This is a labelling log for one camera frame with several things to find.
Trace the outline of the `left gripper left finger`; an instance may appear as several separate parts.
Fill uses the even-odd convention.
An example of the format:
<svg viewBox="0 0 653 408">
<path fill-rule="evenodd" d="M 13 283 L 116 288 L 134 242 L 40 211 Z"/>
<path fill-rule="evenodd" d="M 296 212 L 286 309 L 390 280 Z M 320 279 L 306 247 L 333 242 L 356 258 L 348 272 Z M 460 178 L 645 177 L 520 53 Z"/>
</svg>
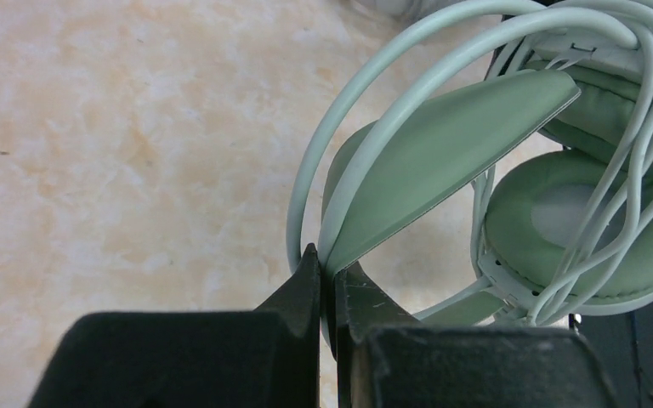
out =
<svg viewBox="0 0 653 408">
<path fill-rule="evenodd" d="M 316 407 L 321 282 L 307 246 L 256 309 L 99 312 L 60 340 L 32 407 Z"/>
</svg>

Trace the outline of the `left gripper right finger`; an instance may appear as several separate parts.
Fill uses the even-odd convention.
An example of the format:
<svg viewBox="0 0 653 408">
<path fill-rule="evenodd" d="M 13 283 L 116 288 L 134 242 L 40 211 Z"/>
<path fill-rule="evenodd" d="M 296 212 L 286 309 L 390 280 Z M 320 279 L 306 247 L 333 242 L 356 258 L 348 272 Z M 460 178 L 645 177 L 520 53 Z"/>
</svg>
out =
<svg viewBox="0 0 653 408">
<path fill-rule="evenodd" d="M 418 322 L 359 264 L 334 280 L 342 407 L 614 407 L 593 350 L 561 328 Z"/>
</svg>

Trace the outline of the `mint green headphones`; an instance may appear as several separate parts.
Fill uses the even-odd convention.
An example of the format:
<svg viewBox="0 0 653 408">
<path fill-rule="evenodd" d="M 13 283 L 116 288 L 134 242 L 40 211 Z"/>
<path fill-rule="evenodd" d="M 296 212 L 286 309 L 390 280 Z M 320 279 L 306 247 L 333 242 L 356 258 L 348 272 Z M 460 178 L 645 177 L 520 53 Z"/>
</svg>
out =
<svg viewBox="0 0 653 408">
<path fill-rule="evenodd" d="M 317 254 L 336 275 L 465 186 L 474 283 L 417 312 L 439 326 L 547 326 L 653 302 L 653 1 L 463 1 L 381 48 L 321 119 L 287 213 L 304 210 L 332 136 L 401 55 L 437 31 L 503 21 L 434 64 L 335 155 Z"/>
</svg>

